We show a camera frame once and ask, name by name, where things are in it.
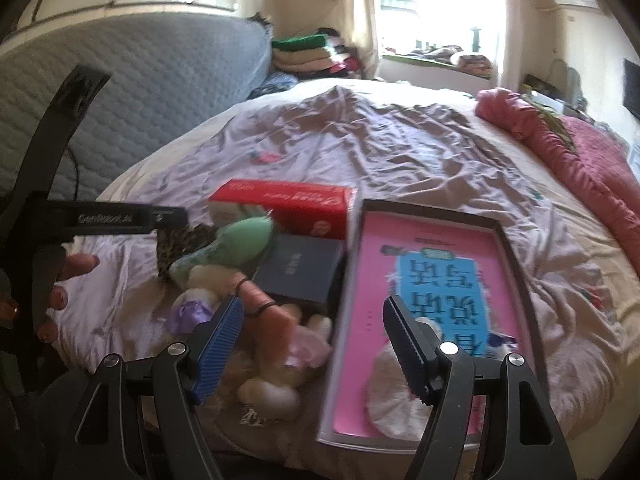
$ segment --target red shoe box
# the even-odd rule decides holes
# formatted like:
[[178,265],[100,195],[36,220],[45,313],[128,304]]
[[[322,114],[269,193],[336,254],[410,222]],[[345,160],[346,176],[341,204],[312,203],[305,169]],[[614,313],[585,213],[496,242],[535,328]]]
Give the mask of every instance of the red shoe box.
[[351,187],[232,179],[209,197],[216,227],[267,212],[288,232],[346,240],[355,190]]

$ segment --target metal bolt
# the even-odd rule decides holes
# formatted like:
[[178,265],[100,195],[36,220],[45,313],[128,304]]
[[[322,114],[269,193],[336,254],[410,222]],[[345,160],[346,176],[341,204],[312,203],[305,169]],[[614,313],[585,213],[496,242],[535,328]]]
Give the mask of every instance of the metal bolt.
[[524,357],[520,354],[509,354],[509,362],[514,366],[522,366],[524,364]]
[[455,355],[458,353],[458,345],[452,343],[451,341],[445,341],[440,345],[440,351],[443,354]]
[[107,368],[111,368],[112,366],[115,366],[116,364],[118,364],[119,360],[120,360],[120,356],[118,354],[109,354],[107,355],[107,357],[103,359],[102,362]]
[[184,353],[186,349],[187,347],[182,343],[174,343],[172,345],[169,345],[167,351],[169,352],[169,355],[180,355]]

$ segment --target bed sheet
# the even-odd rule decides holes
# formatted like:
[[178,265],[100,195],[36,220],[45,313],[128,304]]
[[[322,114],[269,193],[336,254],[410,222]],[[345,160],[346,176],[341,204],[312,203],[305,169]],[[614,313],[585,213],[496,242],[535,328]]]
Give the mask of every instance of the bed sheet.
[[[416,104],[428,105],[438,102],[463,113],[476,126],[477,134],[508,156],[519,170],[535,183],[539,192],[553,201],[569,231],[585,252],[600,266],[606,284],[610,288],[618,319],[626,331],[630,353],[627,380],[622,392],[624,395],[620,395],[620,398],[609,406],[604,418],[595,428],[570,443],[580,478],[598,476],[613,458],[640,413],[640,396],[638,396],[640,386],[636,379],[637,372],[640,370],[638,359],[640,356],[640,283],[624,254],[600,222],[555,180],[533,154],[497,128],[475,117],[473,114],[475,101],[472,99],[458,92],[432,91],[398,84],[350,80],[339,82],[339,84],[364,92],[374,102],[381,104],[394,103],[410,107]],[[334,80],[308,82],[283,94],[264,96],[252,102],[236,105],[132,167],[116,179],[100,198],[126,200],[160,170],[175,164],[209,140],[237,113],[267,104],[294,104],[302,98],[319,94],[335,85]],[[316,392],[310,394],[321,395],[321,393],[321,387],[319,387]],[[277,453],[276,450],[268,447],[264,449],[264,455]],[[299,464],[291,465],[304,466],[305,460],[302,458]]]

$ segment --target blue label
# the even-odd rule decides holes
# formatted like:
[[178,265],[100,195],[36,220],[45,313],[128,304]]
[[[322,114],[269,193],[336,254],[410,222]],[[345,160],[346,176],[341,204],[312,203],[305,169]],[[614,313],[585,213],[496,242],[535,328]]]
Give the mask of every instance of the blue label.
[[429,258],[421,253],[397,256],[397,291],[414,315],[428,317],[471,355],[482,356],[488,327],[475,261]]

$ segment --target black box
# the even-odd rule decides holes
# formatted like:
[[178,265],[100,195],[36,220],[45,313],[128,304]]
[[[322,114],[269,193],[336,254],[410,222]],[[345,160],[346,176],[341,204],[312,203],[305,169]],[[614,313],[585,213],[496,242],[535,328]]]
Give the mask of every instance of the black box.
[[277,234],[253,282],[278,304],[335,318],[342,290],[344,242]]

